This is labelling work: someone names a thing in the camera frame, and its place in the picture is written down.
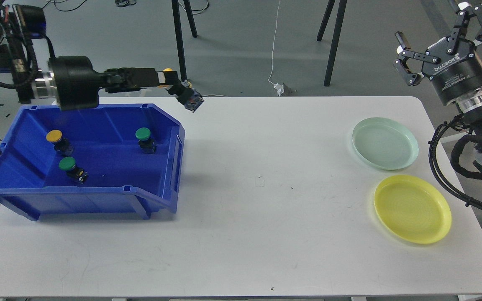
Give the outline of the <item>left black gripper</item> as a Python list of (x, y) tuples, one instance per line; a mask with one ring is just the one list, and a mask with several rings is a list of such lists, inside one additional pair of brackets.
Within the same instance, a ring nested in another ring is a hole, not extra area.
[(179, 83), (176, 71), (121, 67), (97, 72), (86, 56), (60, 56), (48, 61), (56, 103), (62, 111), (96, 108), (99, 90), (107, 93), (139, 91), (142, 88), (170, 86), (169, 94), (185, 105), (188, 87)]

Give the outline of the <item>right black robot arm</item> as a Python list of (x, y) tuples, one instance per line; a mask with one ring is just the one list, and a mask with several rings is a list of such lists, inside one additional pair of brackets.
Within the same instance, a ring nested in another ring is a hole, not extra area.
[(428, 79), (443, 105), (455, 104), (459, 114), (440, 124), (429, 142), (428, 161), (438, 183), (450, 194), (482, 210), (482, 201), (453, 186), (443, 175), (436, 157), (437, 146), (445, 132), (462, 131), (450, 154), (455, 172), (467, 179), (482, 180), (482, 61), (477, 45), (482, 43), (482, 4), (470, 5), (451, 0), (456, 21), (448, 36), (429, 46), (424, 53), (411, 50), (402, 32), (394, 67), (409, 86)]

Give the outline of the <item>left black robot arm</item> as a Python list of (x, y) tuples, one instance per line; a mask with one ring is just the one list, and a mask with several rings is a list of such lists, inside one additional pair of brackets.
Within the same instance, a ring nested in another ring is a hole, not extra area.
[(102, 89), (122, 93), (162, 87), (189, 111), (201, 105), (202, 96), (176, 71), (121, 67), (97, 72), (85, 56), (55, 56), (46, 25), (42, 8), (0, 0), (0, 87), (17, 91), (20, 103), (53, 98), (63, 111), (82, 110), (99, 105)]

